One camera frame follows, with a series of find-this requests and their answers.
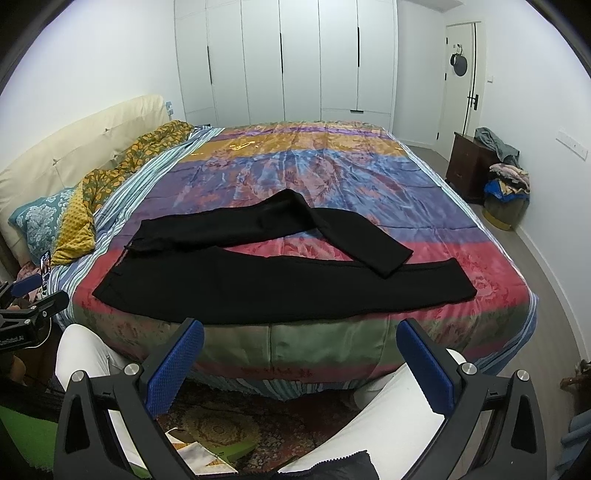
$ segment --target red floral carpet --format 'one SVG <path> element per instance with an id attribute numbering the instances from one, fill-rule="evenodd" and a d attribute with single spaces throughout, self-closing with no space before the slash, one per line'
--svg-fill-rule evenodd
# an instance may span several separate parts
<path id="1" fill-rule="evenodd" d="M 266 472 L 310 452 L 355 417 L 341 395 L 324 391 L 282 402 L 186 381 L 158 423 L 164 430 L 187 430 L 205 447 L 251 440 L 255 450 L 233 466 Z"/>

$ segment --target metal screw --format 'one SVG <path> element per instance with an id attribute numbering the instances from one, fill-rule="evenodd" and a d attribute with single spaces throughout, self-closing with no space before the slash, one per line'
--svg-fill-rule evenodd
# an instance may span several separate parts
<path id="1" fill-rule="evenodd" d="M 476 365 L 474 365 L 474 364 L 465 363 L 465 364 L 462 364 L 462 371 L 466 375 L 474 375 L 476 372 L 478 372 L 478 369 L 476 368 Z"/>
<path id="2" fill-rule="evenodd" d="M 518 370 L 517 378 L 519 378 L 522 382 L 527 382 L 530 379 L 530 375 L 525 370 Z"/>
<path id="3" fill-rule="evenodd" d="M 84 372 L 82 370 L 76 370 L 72 373 L 72 381 L 79 382 L 84 378 Z"/>
<path id="4" fill-rule="evenodd" d="M 127 365 L 124 370 L 125 375 L 135 375 L 139 372 L 139 365 L 138 364 L 129 364 Z"/>

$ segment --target headboard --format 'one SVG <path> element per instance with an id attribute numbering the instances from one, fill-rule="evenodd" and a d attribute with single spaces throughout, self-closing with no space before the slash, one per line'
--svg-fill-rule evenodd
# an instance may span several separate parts
<path id="1" fill-rule="evenodd" d="M 31 258 L 25 239 L 8 223 L 18 207 L 78 184 L 134 140 L 169 121 L 164 99 L 144 95 L 94 113 L 58 130 L 0 172 L 0 261 L 16 275 Z"/>

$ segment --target baseboard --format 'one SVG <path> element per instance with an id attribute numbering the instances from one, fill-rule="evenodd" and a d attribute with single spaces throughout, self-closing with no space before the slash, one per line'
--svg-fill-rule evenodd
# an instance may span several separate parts
<path id="1" fill-rule="evenodd" d="M 426 143 L 421 142 L 411 142 L 407 140 L 401 140 L 401 142 L 409 147 L 420 147 L 420 148 L 428 148 L 429 150 L 435 150 L 435 145 L 428 145 Z"/>
<path id="2" fill-rule="evenodd" d="M 577 319 L 576 319 L 576 316 L 574 315 L 573 309 L 570 306 L 570 303 L 566 297 L 566 294 L 564 293 L 562 285 L 558 281 L 558 278 L 556 278 L 556 276 L 554 275 L 554 272 L 552 271 L 552 269 L 548 265 L 546 258 L 544 257 L 542 252 L 540 252 L 540 250 L 535 245 L 535 243 L 532 241 L 531 237 L 527 234 L 527 232 L 525 230 L 523 230 L 522 227 L 520 227 L 520 226 L 518 226 L 515 229 L 515 231 L 516 231 L 517 235 L 519 235 L 519 238 L 521 238 L 523 240 L 523 243 L 525 244 L 525 246 L 530 250 L 531 254 L 534 256 L 534 258 L 536 259 L 536 261 L 540 265 L 542 271 L 546 275 L 546 278 L 548 278 L 548 281 L 550 282 L 552 289 L 556 293 L 556 296 L 558 297 L 558 300 L 564 310 L 564 314 L 566 315 L 567 319 L 569 320 L 570 328 L 573 331 L 574 339 L 577 342 L 577 348 L 579 349 L 579 355 L 581 356 L 581 358 L 587 358 L 587 359 L 590 358 L 589 352 L 587 351 L 587 348 L 585 347 L 585 342 L 583 340 L 583 335 L 581 334 L 581 329 L 579 328 L 579 323 L 577 322 Z"/>

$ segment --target ceiling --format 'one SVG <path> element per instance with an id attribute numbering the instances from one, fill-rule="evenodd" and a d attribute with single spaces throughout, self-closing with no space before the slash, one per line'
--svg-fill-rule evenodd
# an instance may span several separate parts
<path id="1" fill-rule="evenodd" d="M 446 12 L 451 10 L 454 7 L 458 7 L 462 5 L 463 2 L 459 0 L 408 0 L 414 4 L 419 4 L 427 8 L 432 8 L 433 10 L 438 10 L 440 12 Z"/>

